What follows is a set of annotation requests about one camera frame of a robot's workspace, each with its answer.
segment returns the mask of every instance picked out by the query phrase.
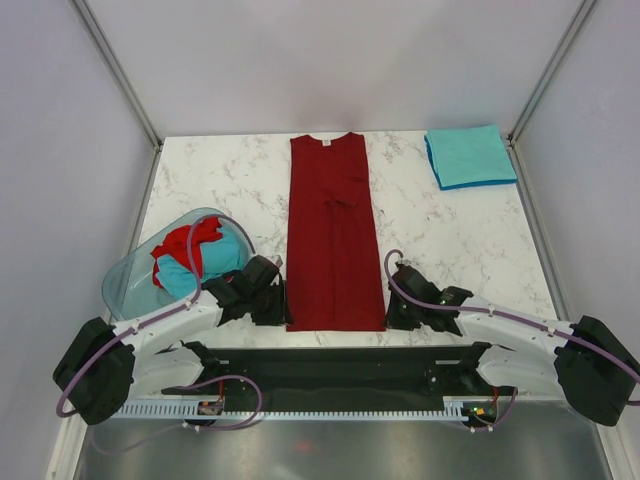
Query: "dark red garment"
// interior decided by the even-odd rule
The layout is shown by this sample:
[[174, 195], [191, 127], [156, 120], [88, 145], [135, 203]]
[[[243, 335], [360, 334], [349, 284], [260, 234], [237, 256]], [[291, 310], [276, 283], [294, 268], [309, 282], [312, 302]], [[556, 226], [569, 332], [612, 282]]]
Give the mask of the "dark red garment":
[[[218, 228], [221, 226], [220, 220], [218, 220], [217, 217], [211, 217], [198, 224], [196, 230], [193, 232], [193, 237], [191, 238], [191, 252], [200, 278], [202, 278], [202, 253], [200, 252], [199, 246], [201, 243], [220, 240], [222, 238], [222, 234], [218, 232]], [[162, 244], [158, 245], [151, 251], [151, 256], [158, 260], [158, 258], [163, 255], [171, 255], [176, 262], [191, 271], [189, 257], [187, 256], [187, 237], [189, 236], [190, 229], [191, 225], [184, 225], [183, 227], [176, 228], [169, 232], [164, 238]], [[156, 278], [157, 273], [158, 262], [156, 261], [153, 264], [153, 275], [151, 276], [151, 279], [155, 286], [163, 288], [162, 284]]]
[[291, 140], [288, 331], [384, 330], [364, 137]]

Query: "transparent basket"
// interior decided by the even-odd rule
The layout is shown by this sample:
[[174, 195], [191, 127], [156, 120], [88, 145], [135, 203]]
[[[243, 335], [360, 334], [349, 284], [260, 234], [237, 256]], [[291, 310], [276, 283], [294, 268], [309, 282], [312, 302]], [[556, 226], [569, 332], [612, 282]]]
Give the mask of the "transparent basket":
[[[166, 290], [153, 284], [152, 273], [155, 259], [151, 251], [160, 245], [169, 232], [184, 225], [192, 225], [204, 215], [222, 214], [215, 208], [197, 208], [184, 214], [126, 257], [116, 263], [107, 272], [102, 281], [102, 298], [114, 321], [130, 320], [166, 307], [176, 301]], [[242, 232], [231, 222], [220, 219], [220, 223], [229, 227], [245, 249], [244, 258], [250, 257], [250, 248]]]

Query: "white marble countertop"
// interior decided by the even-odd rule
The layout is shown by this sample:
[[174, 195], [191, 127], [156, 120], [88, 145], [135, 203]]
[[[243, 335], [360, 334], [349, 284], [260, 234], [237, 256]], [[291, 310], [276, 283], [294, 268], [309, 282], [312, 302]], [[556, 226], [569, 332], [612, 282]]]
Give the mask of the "white marble countertop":
[[[167, 138], [140, 242], [198, 207], [238, 220], [262, 255], [286, 262], [294, 135]], [[336, 138], [342, 134], [313, 134]], [[400, 248], [439, 288], [457, 285], [512, 309], [555, 318], [515, 185], [440, 191], [424, 132], [365, 133], [380, 262]], [[389, 292], [385, 286], [385, 302]], [[457, 337], [413, 332], [285, 332], [243, 318], [203, 334], [208, 346], [313, 347], [443, 345]]]

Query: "cable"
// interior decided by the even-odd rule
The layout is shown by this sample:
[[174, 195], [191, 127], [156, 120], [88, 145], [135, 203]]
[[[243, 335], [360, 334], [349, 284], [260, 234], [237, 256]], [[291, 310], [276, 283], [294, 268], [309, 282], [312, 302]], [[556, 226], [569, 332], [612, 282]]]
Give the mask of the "cable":
[[496, 421], [493, 422], [490, 425], [486, 425], [484, 427], [472, 427], [471, 433], [475, 433], [475, 432], [491, 432], [493, 431], [494, 428], [496, 428], [498, 425], [500, 425], [502, 422], [504, 422], [507, 417], [511, 414], [511, 412], [513, 411], [513, 406], [516, 403], [516, 397], [518, 396], [518, 389], [514, 387], [513, 389], [513, 393], [511, 394], [511, 399], [509, 400], [509, 405], [507, 405], [507, 409], [504, 411], [504, 413], [502, 414], [502, 416], [497, 417]]
[[222, 375], [220, 377], [210, 378], [209, 380], [205, 380], [204, 382], [196, 383], [194, 385], [189, 385], [187, 387], [174, 387], [174, 388], [179, 390], [197, 390], [198, 388], [202, 388], [206, 385], [211, 385], [212, 383], [216, 383], [216, 382], [222, 382], [224, 380], [240, 380], [241, 382], [246, 382], [249, 385], [251, 385], [253, 389], [256, 391], [256, 393], [258, 394], [258, 404], [256, 406], [256, 409], [247, 419], [242, 420], [241, 422], [238, 422], [238, 423], [234, 423], [233, 425], [212, 425], [212, 426], [198, 426], [198, 427], [193, 427], [186, 423], [176, 423], [176, 424], [161, 428], [160, 430], [149, 435], [148, 437], [137, 441], [133, 445], [129, 445], [128, 447], [121, 448], [120, 450], [105, 450], [100, 445], [98, 445], [96, 443], [94, 429], [92, 428], [89, 430], [89, 442], [91, 443], [93, 448], [96, 449], [98, 453], [102, 455], [107, 455], [109, 457], [115, 457], [118, 455], [122, 455], [123, 453], [127, 453], [135, 448], [138, 448], [139, 446], [144, 445], [145, 443], [158, 438], [160, 435], [164, 435], [165, 433], [168, 433], [183, 427], [192, 428], [198, 432], [200, 430], [229, 431], [229, 430], [239, 430], [241, 428], [244, 428], [248, 426], [260, 414], [262, 410], [262, 401], [263, 401], [262, 392], [260, 391], [260, 387], [258, 387], [256, 382], [254, 382], [250, 378], [245, 377], [243, 375]]
[[498, 387], [493, 386], [493, 400], [491, 401], [491, 407], [489, 408], [498, 406], [498, 398], [500, 398], [500, 391], [498, 390]]
[[480, 418], [480, 415], [478, 415], [477, 413], [474, 413], [472, 416], [473, 416], [473, 418], [475, 418], [479, 422], [484, 423], [485, 425], [489, 425], [491, 427], [493, 427], [495, 425], [495, 423], [496, 423], [495, 421], [488, 422], [487, 420], [484, 420], [484, 419]]
[[[153, 317], [145, 320], [144, 322], [140, 322], [137, 330], [142, 330], [143, 328], [146, 328], [149, 325], [152, 325], [164, 318], [170, 317], [171, 315], [181, 312], [182, 310], [186, 310], [188, 306], [195, 303], [198, 300], [198, 298], [200, 298], [200, 294], [202, 293], [202, 282], [200, 279], [200, 275], [198, 275], [198, 270], [196, 269], [196, 262], [193, 259], [191, 242], [193, 240], [193, 234], [196, 230], [196, 227], [208, 218], [220, 218], [233, 223], [236, 227], [238, 227], [242, 235], [244, 235], [244, 238], [247, 241], [247, 244], [249, 245], [249, 249], [251, 250], [251, 253], [252, 254], [256, 253], [255, 247], [253, 246], [253, 242], [249, 238], [249, 235], [247, 234], [246, 230], [242, 228], [242, 226], [238, 222], [236, 222], [233, 218], [227, 215], [224, 215], [222, 213], [213, 213], [210, 215], [203, 215], [202, 217], [198, 218], [198, 220], [196, 220], [193, 223], [193, 225], [191, 225], [191, 228], [189, 229], [189, 234], [187, 235], [187, 257], [189, 259], [189, 268], [191, 270], [191, 273], [193, 273], [193, 276], [196, 279], [196, 290], [194, 291], [193, 296], [187, 302], [183, 302], [177, 307], [167, 310], [166, 312], [159, 313], [158, 315], [154, 315]], [[84, 363], [84, 365], [80, 367], [80, 370], [78, 370], [78, 372], [73, 376], [71, 381], [67, 384], [67, 387], [62, 391], [62, 395], [60, 395], [60, 398], [58, 399], [58, 403], [56, 405], [56, 414], [59, 417], [67, 418], [78, 413], [78, 411], [75, 409], [69, 412], [65, 412], [64, 403], [69, 399], [69, 395], [71, 394], [73, 389], [76, 387], [78, 382], [80, 382], [80, 379], [87, 373], [87, 371], [93, 366], [93, 364], [96, 363], [114, 345], [118, 344], [119, 342], [121, 342], [123, 339], [127, 338], [130, 335], [135, 335], [137, 333], [137, 330], [134, 328], [128, 328], [124, 332], [120, 333], [119, 335], [116, 335], [114, 338], [112, 338], [107, 343], [105, 343], [102, 346], [102, 348], [100, 348], [96, 353], [94, 353], [89, 358], [89, 360], [87, 360]]]
[[[391, 271], [389, 270], [389, 258], [391, 258], [391, 255], [393, 255], [394, 253], [397, 253], [400, 256], [400, 258], [404, 258], [404, 254], [402, 253], [401, 250], [399, 250], [397, 248], [394, 248], [393, 250], [390, 250], [387, 253], [387, 255], [384, 257], [384, 271], [385, 271], [385, 274], [387, 275], [387, 279], [389, 280], [389, 285], [391, 285], [393, 290], [398, 295], [400, 295], [402, 298], [404, 298], [407, 302], [413, 303], [414, 305], [417, 305], [419, 307], [429, 308], [429, 309], [432, 309], [432, 310], [487, 313], [489, 315], [496, 315], [498, 317], [506, 318], [508, 320], [513, 320], [514, 322], [521, 323], [523, 325], [527, 325], [529, 327], [535, 328], [535, 329], [543, 331], [543, 332], [547, 332], [550, 335], [556, 335], [556, 336], [558, 336], [560, 338], [563, 338], [563, 339], [565, 339], [565, 340], [567, 340], [569, 342], [573, 342], [573, 343], [575, 343], [577, 345], [580, 345], [580, 346], [582, 346], [584, 348], [587, 348], [587, 349], [591, 350], [592, 352], [597, 353], [598, 355], [600, 355], [603, 358], [606, 358], [611, 363], [613, 363], [616, 367], [620, 368], [623, 372], [625, 372], [627, 375], [629, 375], [636, 382], [636, 384], [640, 385], [640, 375], [634, 369], [632, 369], [629, 365], [624, 363], [622, 360], [620, 360], [616, 356], [610, 354], [609, 352], [607, 352], [606, 350], [598, 347], [597, 345], [594, 345], [593, 343], [588, 342], [587, 340], [584, 340], [583, 338], [574, 337], [573, 335], [570, 335], [570, 334], [565, 333], [565, 332], [561, 332], [559, 330], [549, 329], [549, 328], [547, 328], [545, 325], [543, 325], [541, 323], [534, 322], [533, 320], [529, 320], [528, 318], [524, 318], [524, 317], [521, 317], [519, 315], [514, 315], [513, 313], [503, 312], [501, 310], [493, 310], [493, 311], [491, 311], [488, 308], [484, 308], [484, 307], [465, 307], [465, 306], [438, 305], [438, 304], [434, 304], [434, 303], [421, 302], [420, 300], [417, 300], [417, 299], [413, 298], [412, 296], [410, 296], [407, 293], [405, 293], [404, 291], [402, 291], [402, 289], [398, 286], [398, 284], [395, 282], [395, 280], [391, 276]], [[627, 405], [638, 406], [638, 405], [640, 405], [640, 400], [629, 400], [627, 402]]]

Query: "folded towel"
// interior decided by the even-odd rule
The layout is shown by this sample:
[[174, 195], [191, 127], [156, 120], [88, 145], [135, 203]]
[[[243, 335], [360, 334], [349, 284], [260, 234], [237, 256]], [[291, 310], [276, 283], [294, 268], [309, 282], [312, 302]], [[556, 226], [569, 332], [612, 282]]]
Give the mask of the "folded towel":
[[424, 139], [441, 190], [515, 183], [518, 179], [496, 125], [429, 130]]
[[[247, 264], [245, 249], [233, 231], [222, 227], [218, 232], [222, 234], [221, 239], [199, 245], [203, 283], [232, 270], [242, 270]], [[173, 298], [184, 298], [196, 289], [193, 273], [180, 265], [171, 255], [162, 255], [156, 261], [156, 279]]]

